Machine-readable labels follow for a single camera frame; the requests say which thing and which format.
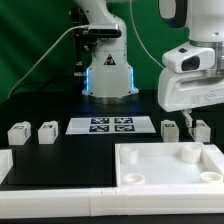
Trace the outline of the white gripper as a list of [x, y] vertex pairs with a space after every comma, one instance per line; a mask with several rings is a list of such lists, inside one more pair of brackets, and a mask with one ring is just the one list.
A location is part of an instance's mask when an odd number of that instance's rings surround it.
[[193, 135], [193, 108], [224, 103], [224, 76], [206, 77], [202, 71], [178, 74], [164, 69], [159, 77], [158, 103], [167, 112], [180, 111]]

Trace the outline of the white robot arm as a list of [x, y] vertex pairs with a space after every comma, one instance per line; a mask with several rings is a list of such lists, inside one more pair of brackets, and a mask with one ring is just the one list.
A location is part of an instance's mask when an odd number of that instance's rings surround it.
[[[127, 61], [127, 28], [107, 9], [110, 0], [73, 0], [87, 16], [94, 42], [83, 94], [102, 103], [138, 93]], [[224, 103], [224, 0], [158, 0], [163, 21], [189, 29], [189, 40], [162, 56], [158, 103], [167, 112]]]

